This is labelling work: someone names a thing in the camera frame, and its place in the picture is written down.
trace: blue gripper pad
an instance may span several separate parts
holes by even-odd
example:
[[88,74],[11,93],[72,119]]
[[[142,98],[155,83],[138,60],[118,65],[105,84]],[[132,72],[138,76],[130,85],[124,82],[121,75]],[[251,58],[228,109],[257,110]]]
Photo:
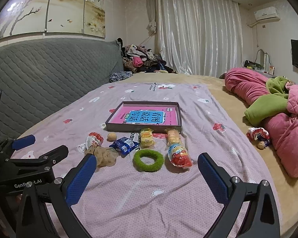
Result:
[[76,176],[67,186],[65,201],[69,207],[78,203],[89,180],[96,170],[96,157],[91,154],[89,155],[90,156],[85,164],[80,168]]
[[33,145],[34,142],[35,142],[34,135],[29,135],[23,138],[19,138],[12,143],[12,149],[14,150],[24,149],[27,146]]
[[228,203],[227,186],[214,168],[218,166],[214,162],[212,162],[214,165],[213,167],[212,164],[204,156],[204,154],[206,153],[202,153],[199,155],[198,168],[217,202],[226,205]]

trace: blue snack bag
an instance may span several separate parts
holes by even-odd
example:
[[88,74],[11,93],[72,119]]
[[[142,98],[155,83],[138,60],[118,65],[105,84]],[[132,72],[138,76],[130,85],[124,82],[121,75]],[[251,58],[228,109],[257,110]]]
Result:
[[134,142],[131,139],[122,137],[119,140],[115,140],[114,143],[109,147],[115,149],[117,152],[120,152],[122,155],[126,156],[138,146],[138,142]]

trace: wall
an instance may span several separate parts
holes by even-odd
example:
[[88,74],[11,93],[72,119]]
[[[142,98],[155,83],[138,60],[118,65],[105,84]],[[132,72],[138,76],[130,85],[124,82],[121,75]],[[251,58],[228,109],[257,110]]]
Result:
[[104,10],[106,13],[106,37],[104,39],[83,34],[47,33],[45,35],[45,33],[29,33],[4,37],[0,39],[0,46],[23,40],[53,37],[88,38],[100,39],[105,41],[113,41],[120,37],[123,40],[126,40],[125,0],[105,0]]
[[[125,0],[127,40],[124,41],[124,46],[130,44],[139,45],[152,34],[148,30],[149,18],[146,5],[146,0]],[[144,42],[143,45],[155,51],[155,34]]]
[[242,63],[244,64],[245,60],[252,60],[254,49],[253,49],[253,34],[252,29],[247,27],[247,24],[251,24],[250,13],[247,9],[239,6],[241,14],[241,23],[242,23],[242,37],[243,37],[243,54],[242,54]]
[[275,66],[275,75],[286,76],[298,82],[298,69],[292,65],[291,39],[298,39],[298,15],[287,0],[278,0],[250,10],[252,23],[255,22],[254,11],[274,6],[277,8],[280,21],[257,25],[258,48],[256,41],[256,27],[252,29],[253,56],[255,60],[258,49],[269,53],[270,62]]

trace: pink blanket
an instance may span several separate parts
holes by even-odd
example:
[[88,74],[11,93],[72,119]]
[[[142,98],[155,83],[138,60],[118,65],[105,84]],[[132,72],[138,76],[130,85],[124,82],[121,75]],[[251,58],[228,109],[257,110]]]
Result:
[[[245,182],[268,180],[281,220],[277,192],[264,160],[205,85],[103,85],[34,129],[35,144],[15,152],[13,158],[37,158],[64,144],[69,155],[53,167],[56,177],[64,176],[83,158],[76,146],[84,143],[90,132],[99,132],[106,139],[103,123],[113,109],[122,101],[143,100],[179,103],[181,138],[195,163],[183,171],[166,158],[159,171],[138,172],[133,166],[133,151],[125,158],[118,157],[113,167],[97,169],[79,203],[72,206],[92,237],[203,237],[223,205],[216,202],[196,164],[202,152],[208,152],[231,176]],[[133,132],[117,132],[117,136],[138,140],[138,133]],[[154,150],[166,156],[165,135],[154,139]],[[104,140],[103,146],[110,144]],[[48,210],[60,236],[66,237],[51,205]],[[244,203],[229,238],[236,237],[246,210]]]
[[298,177],[298,85],[290,87],[287,110],[264,121],[281,162],[289,176]]
[[225,75],[225,86],[251,105],[258,97],[269,94],[266,89],[267,79],[262,74],[247,68],[233,68]]

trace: cable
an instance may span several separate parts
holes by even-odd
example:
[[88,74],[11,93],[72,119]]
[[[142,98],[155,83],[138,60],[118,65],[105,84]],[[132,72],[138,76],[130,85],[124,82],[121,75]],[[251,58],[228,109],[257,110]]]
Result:
[[141,46],[144,42],[146,42],[149,38],[151,38],[151,36],[152,36],[153,34],[155,34],[155,32],[153,32],[149,37],[147,37],[144,41],[142,41],[142,42],[140,43],[139,46]]
[[270,64],[270,66],[271,66],[271,63],[270,63],[270,58],[269,58],[269,54],[268,54],[268,53],[266,53],[266,52],[265,52],[263,49],[259,49],[259,50],[257,51],[255,62],[256,62],[256,60],[257,60],[257,57],[258,57],[258,52],[259,52],[259,51],[263,51],[264,55],[267,55],[267,56],[268,56],[268,61],[269,61],[269,64]]
[[254,23],[252,23],[252,24],[247,24],[247,27],[249,27],[249,28],[253,28],[253,27],[255,27],[257,24],[258,24],[258,20],[256,21],[256,22],[254,22]]
[[256,41],[257,41],[257,47],[258,47],[257,25],[256,25]]

